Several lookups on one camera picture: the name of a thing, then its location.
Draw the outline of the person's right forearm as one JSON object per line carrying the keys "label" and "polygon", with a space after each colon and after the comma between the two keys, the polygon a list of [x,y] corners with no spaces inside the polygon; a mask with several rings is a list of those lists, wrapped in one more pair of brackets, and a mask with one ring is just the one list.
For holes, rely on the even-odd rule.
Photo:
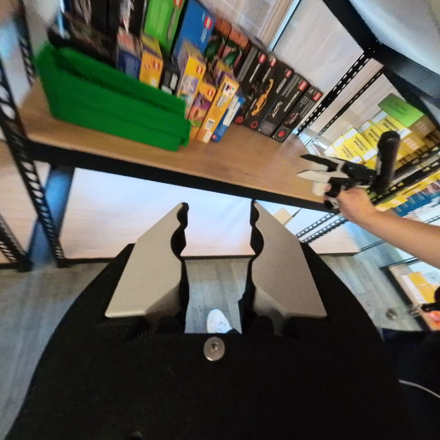
{"label": "person's right forearm", "polygon": [[377,236],[386,243],[439,269],[440,227],[438,225],[402,218],[391,212],[372,207],[357,213],[344,214],[352,223]]}

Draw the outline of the wooden shelf board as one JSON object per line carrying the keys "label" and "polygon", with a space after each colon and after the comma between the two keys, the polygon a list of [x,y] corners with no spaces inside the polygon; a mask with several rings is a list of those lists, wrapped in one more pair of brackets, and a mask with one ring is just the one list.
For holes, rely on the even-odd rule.
{"label": "wooden shelf board", "polygon": [[190,140],[167,151],[53,118],[39,83],[19,114],[41,162],[329,212],[311,182],[297,176],[308,165],[298,139],[281,144],[234,124],[218,143]]}

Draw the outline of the person's dark trousers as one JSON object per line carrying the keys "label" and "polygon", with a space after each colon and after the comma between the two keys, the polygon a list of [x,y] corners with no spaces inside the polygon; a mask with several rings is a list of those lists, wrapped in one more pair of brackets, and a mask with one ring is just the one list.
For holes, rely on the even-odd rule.
{"label": "person's dark trousers", "polygon": [[381,329],[419,439],[440,438],[440,332]]}

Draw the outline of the row of toy boxes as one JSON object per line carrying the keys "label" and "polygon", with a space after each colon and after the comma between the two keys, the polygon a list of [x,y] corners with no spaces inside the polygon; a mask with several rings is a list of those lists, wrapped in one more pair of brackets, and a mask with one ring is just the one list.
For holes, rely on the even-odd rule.
{"label": "row of toy boxes", "polygon": [[176,150],[189,139],[218,142],[234,121],[284,142],[322,93],[261,40],[200,1],[110,1],[116,68],[171,95],[153,92],[154,144]]}

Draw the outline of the large black toy box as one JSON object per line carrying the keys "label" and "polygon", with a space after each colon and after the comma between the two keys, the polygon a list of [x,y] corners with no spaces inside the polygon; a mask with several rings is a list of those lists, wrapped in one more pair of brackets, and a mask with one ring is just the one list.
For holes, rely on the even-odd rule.
{"label": "large black toy box", "polygon": [[145,0],[64,0],[48,29],[50,43],[116,67],[125,53],[140,56]]}

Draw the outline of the green plastic bin stack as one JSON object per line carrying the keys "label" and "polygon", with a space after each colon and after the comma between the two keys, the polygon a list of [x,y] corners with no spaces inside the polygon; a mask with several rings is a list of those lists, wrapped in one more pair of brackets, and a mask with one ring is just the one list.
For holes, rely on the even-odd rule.
{"label": "green plastic bin stack", "polygon": [[54,118],[168,151],[188,145],[190,122],[180,98],[50,42],[35,65]]}

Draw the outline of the person's white shoe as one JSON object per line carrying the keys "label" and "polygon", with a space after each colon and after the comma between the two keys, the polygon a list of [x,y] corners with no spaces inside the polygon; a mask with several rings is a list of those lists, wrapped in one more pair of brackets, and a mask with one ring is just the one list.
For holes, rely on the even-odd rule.
{"label": "person's white shoe", "polygon": [[227,334],[233,330],[228,319],[219,309],[211,310],[206,319],[206,331],[208,334]]}

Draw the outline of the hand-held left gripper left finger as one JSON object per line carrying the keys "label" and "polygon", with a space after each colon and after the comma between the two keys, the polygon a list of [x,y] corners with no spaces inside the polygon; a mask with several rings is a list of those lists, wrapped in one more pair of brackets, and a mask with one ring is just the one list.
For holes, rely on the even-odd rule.
{"label": "hand-held left gripper left finger", "polygon": [[189,205],[177,204],[136,241],[105,312],[106,318],[142,317],[154,326],[164,316],[185,321],[189,281],[182,251]]}

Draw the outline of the person's right hand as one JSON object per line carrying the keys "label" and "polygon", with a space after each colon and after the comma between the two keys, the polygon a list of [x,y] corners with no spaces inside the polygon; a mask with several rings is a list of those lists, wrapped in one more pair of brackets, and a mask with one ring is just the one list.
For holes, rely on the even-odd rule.
{"label": "person's right hand", "polygon": [[338,195],[337,201],[343,217],[357,225],[363,225],[377,213],[363,188],[344,190]]}

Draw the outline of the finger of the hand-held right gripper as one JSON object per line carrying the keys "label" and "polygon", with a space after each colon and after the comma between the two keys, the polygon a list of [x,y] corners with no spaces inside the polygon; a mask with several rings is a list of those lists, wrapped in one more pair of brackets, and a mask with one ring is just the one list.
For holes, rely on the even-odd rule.
{"label": "finger of the hand-held right gripper", "polygon": [[336,172],[339,171],[339,160],[312,154],[303,154],[301,159],[307,161],[307,171]]}
{"label": "finger of the hand-held right gripper", "polygon": [[332,178],[336,177],[336,174],[325,170],[306,169],[297,173],[297,176],[316,183],[329,183]]}

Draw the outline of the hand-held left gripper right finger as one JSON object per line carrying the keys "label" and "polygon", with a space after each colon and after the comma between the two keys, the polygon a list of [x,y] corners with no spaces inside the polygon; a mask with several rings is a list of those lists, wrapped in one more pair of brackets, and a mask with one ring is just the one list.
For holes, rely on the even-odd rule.
{"label": "hand-held left gripper right finger", "polygon": [[325,319],[327,311],[301,242],[257,201],[250,203],[250,246],[254,252],[240,299],[242,333],[268,317],[275,334],[292,318]]}

